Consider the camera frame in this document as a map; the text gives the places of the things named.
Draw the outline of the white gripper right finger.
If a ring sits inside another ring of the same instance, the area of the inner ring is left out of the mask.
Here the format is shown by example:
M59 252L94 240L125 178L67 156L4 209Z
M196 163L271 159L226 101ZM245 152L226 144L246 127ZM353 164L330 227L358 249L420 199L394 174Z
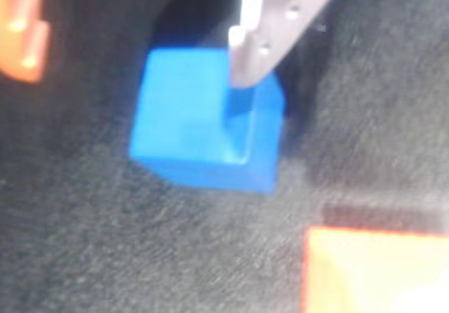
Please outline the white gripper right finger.
M258 84L275 69L331 0L241 0L228 30L229 80Z

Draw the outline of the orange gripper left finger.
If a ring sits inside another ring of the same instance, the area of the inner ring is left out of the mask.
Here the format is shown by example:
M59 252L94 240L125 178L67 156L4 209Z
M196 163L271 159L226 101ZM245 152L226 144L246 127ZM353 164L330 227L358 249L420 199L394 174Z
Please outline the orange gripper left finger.
M1 73L27 83L40 81L49 43L43 0L1 0Z

